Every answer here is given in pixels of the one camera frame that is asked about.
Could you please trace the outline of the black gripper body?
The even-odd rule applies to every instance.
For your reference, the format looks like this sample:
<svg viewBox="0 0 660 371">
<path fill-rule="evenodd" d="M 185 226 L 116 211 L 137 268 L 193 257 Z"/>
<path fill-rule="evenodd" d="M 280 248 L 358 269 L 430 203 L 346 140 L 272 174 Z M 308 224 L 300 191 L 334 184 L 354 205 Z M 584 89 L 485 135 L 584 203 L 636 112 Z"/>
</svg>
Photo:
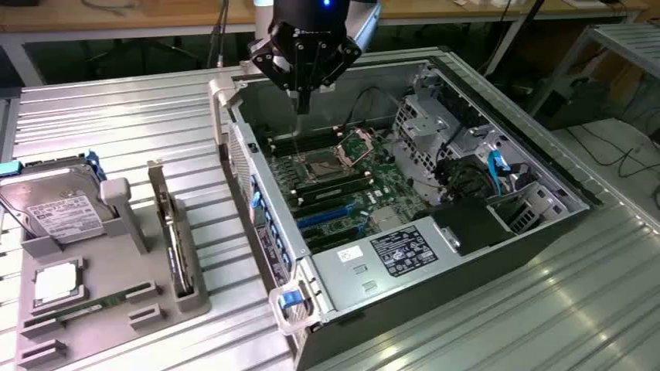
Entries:
<svg viewBox="0 0 660 371">
<path fill-rule="evenodd" d="M 322 39 L 341 43 L 346 38 L 348 1 L 289 0 L 273 2 L 270 41 L 292 64 L 298 85 L 298 43 Z"/>
</svg>

